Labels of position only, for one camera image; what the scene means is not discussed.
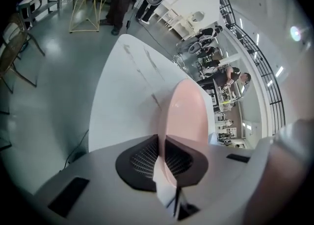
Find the chair seat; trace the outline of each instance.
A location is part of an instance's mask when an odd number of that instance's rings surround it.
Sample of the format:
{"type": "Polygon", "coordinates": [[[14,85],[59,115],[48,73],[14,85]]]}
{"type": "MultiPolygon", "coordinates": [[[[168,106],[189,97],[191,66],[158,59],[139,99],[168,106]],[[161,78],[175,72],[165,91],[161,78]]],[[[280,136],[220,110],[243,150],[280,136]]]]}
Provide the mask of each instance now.
{"type": "Polygon", "coordinates": [[[21,51],[22,46],[26,42],[26,39],[27,33],[21,31],[10,40],[7,46],[5,46],[0,57],[0,77],[2,77],[10,68],[11,64],[21,51]]]}

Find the bright round light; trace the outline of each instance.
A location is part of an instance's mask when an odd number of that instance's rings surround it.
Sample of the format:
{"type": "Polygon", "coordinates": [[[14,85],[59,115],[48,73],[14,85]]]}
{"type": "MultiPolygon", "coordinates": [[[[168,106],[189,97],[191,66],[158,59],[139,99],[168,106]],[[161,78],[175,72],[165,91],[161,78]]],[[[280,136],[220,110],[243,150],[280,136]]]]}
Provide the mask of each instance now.
{"type": "Polygon", "coordinates": [[[296,42],[301,40],[301,33],[297,27],[295,27],[295,26],[291,27],[290,28],[290,34],[291,34],[293,40],[295,40],[296,42]]]}

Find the black rectangular slot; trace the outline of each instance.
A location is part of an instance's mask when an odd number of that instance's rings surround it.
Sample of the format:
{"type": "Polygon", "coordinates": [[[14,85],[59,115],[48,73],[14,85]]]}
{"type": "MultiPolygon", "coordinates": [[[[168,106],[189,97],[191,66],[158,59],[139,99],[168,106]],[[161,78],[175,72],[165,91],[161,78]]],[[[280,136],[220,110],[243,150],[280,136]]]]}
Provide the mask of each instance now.
{"type": "Polygon", "coordinates": [[[229,154],[227,158],[231,160],[235,160],[235,161],[244,162],[244,163],[248,163],[250,160],[250,157],[245,157],[245,156],[241,156],[241,155],[237,155],[233,153],[229,154]]]}
{"type": "Polygon", "coordinates": [[[76,177],[66,188],[49,204],[48,208],[62,217],[67,217],[74,203],[82,194],[89,180],[76,177]]]}

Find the black shoe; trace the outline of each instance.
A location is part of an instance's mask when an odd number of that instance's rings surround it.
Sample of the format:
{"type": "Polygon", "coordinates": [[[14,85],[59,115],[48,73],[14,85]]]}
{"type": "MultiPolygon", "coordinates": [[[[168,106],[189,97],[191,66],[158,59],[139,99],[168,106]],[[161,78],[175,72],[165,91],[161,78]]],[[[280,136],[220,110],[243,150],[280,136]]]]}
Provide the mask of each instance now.
{"type": "Polygon", "coordinates": [[[100,26],[112,26],[113,24],[111,22],[108,21],[108,19],[102,19],[99,21],[99,25],[100,26]]]}
{"type": "Polygon", "coordinates": [[[120,33],[120,29],[116,27],[114,27],[113,30],[111,31],[111,34],[113,35],[118,35],[119,33],[120,33]]]}

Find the floor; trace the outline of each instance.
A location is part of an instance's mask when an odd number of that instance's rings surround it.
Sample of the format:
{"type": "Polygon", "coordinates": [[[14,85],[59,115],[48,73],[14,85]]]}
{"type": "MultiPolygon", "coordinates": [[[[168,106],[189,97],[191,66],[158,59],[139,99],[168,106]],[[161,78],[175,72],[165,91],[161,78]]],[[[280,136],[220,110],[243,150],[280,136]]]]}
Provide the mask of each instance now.
{"type": "MultiPolygon", "coordinates": [[[[102,18],[106,10],[108,5],[102,10],[102,18]]],[[[66,158],[87,131],[98,79],[118,39],[108,26],[101,27],[100,32],[69,34],[71,13],[72,4],[64,3],[59,13],[46,16],[31,30],[45,57],[28,46],[21,53],[22,60],[15,62],[37,88],[12,74],[5,79],[13,95],[3,83],[0,85],[0,110],[10,112],[0,115],[0,136],[12,143],[1,156],[14,183],[30,193],[64,168],[66,158]]],[[[156,22],[152,18],[146,28],[160,45],[134,18],[128,33],[172,59],[179,38],[156,22]]],[[[186,62],[195,72],[193,60],[186,62]]],[[[87,139],[88,135],[77,151],[88,151],[87,139]]]]}

